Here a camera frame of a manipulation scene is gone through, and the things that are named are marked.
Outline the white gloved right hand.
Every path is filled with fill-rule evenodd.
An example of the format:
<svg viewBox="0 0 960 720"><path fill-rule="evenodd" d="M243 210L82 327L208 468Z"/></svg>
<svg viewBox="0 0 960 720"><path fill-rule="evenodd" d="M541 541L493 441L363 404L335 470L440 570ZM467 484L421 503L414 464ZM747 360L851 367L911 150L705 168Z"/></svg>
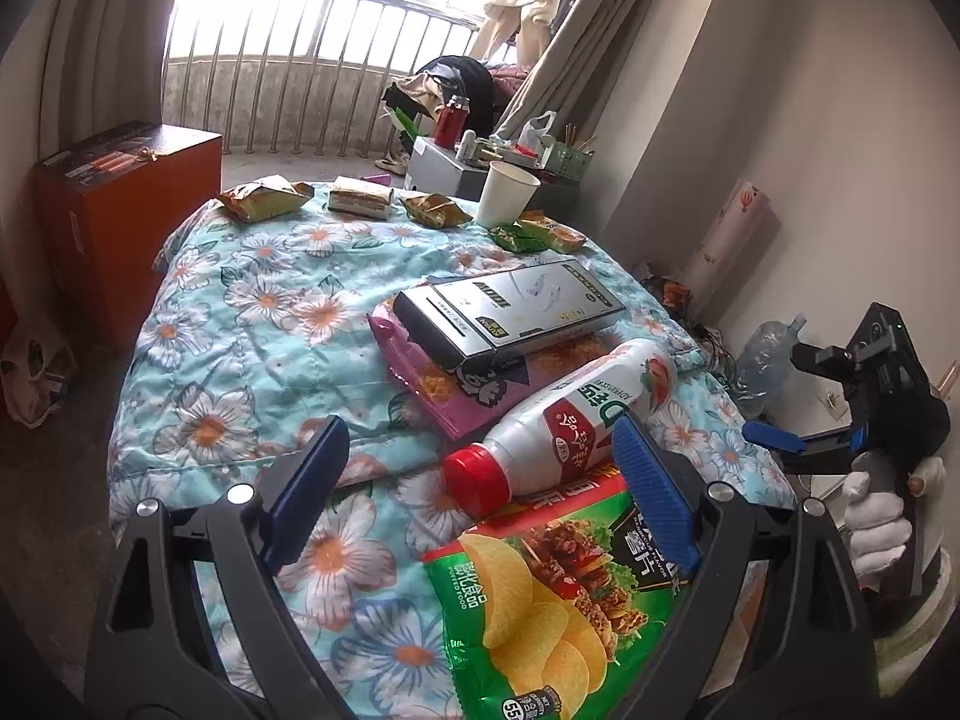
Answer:
<svg viewBox="0 0 960 720"><path fill-rule="evenodd" d="M848 554L859 585L877 590L880 579L907 552L916 528L905 515L907 500L885 489L875 473L885 472L890 462L884 454L861 454L844 478L843 527L848 532ZM921 460L908 479L910 499L923 517L923 566L929 567L942 546L944 528L934 509L946 483L947 470L939 455Z"/></svg>

